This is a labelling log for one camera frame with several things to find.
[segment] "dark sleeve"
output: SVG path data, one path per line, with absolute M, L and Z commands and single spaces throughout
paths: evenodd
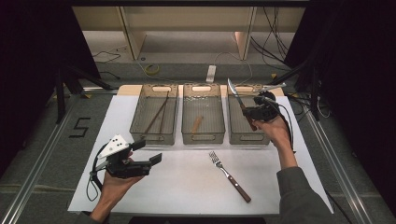
M 311 189 L 300 167 L 286 168 L 276 175 L 280 191 L 280 223 L 334 223 L 328 206 Z
M 88 215 L 88 213 L 80 212 L 75 221 L 75 224 L 100 224 L 100 222 L 97 222 L 90 218 L 90 215 Z

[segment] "desk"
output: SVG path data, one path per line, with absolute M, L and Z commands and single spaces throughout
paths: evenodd
M 69 212 L 91 211 L 97 203 L 97 201 L 88 200 L 86 187 L 93 158 L 99 148 L 116 133 L 121 134 L 126 141 L 133 142 L 129 128 L 138 100 L 138 95 L 133 95 L 133 92 L 139 92 L 139 89 L 132 86 L 129 91 L 125 88 L 120 90 L 121 93 L 129 92 L 132 95 L 113 97 L 92 154 L 68 208 Z M 226 98 L 222 97 L 222 100 L 223 108 L 227 108 Z M 323 198 L 332 211 L 297 121 L 292 115 L 287 97 L 277 96 L 276 100 L 291 113 L 297 162 L 303 168 L 312 189 Z M 180 115 L 182 104 L 179 104 L 178 110 Z M 224 118 L 227 120 L 227 111 L 223 111 Z M 228 127 L 225 125 L 226 134 L 224 134 L 223 144 L 184 146 L 180 124 L 181 116 L 178 116 L 176 142 L 173 146 L 146 146 L 134 153 L 134 160 L 145 161 L 161 152 L 163 161 L 152 167 L 150 175 L 127 192 L 113 212 L 128 213 L 132 216 L 184 217 L 251 217 L 278 214 L 280 196 L 276 172 L 279 171 L 280 165 L 276 148 L 272 144 L 231 146 L 228 139 Z M 244 201 L 222 171 L 213 165 L 208 156 L 211 150 L 216 150 L 226 169 L 249 194 L 252 199 L 250 203 Z M 99 178 L 102 180 L 103 175 L 104 172 L 99 173 Z M 92 186 L 89 187 L 89 193 L 92 197 L 95 194 Z

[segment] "fork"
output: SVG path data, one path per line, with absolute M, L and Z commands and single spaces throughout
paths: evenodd
M 225 174 L 225 176 L 230 180 L 230 182 L 233 184 L 233 186 L 236 188 L 236 190 L 238 190 L 238 192 L 242 195 L 242 197 L 245 199 L 245 201 L 247 203 L 249 203 L 251 201 L 251 198 L 247 195 L 247 193 L 242 189 L 242 187 L 238 184 L 238 182 L 236 182 L 236 180 L 230 175 L 230 173 L 228 173 L 221 161 L 219 160 L 218 156 L 216 156 L 214 151 L 209 152 L 209 156 L 212 159 L 213 163 L 220 168 L 220 170 Z

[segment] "metal fork head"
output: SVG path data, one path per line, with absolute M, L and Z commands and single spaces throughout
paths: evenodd
M 218 156 L 216 156 L 214 151 L 209 152 L 210 159 L 212 159 L 212 162 L 215 163 L 215 165 L 218 165 L 218 163 L 221 163 Z

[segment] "metal tray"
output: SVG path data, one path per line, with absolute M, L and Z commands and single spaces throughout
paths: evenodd
M 130 133 L 147 145 L 173 145 L 177 123 L 178 85 L 146 84 L 137 102 Z
M 260 90 L 262 85 L 236 85 L 236 90 L 245 106 L 254 106 L 253 96 Z M 268 145 L 270 139 L 261 131 L 252 131 L 248 120 L 242 113 L 241 107 L 236 100 L 230 87 L 227 87 L 228 127 L 231 145 Z
M 222 144 L 225 124 L 218 84 L 185 84 L 181 132 L 185 145 Z

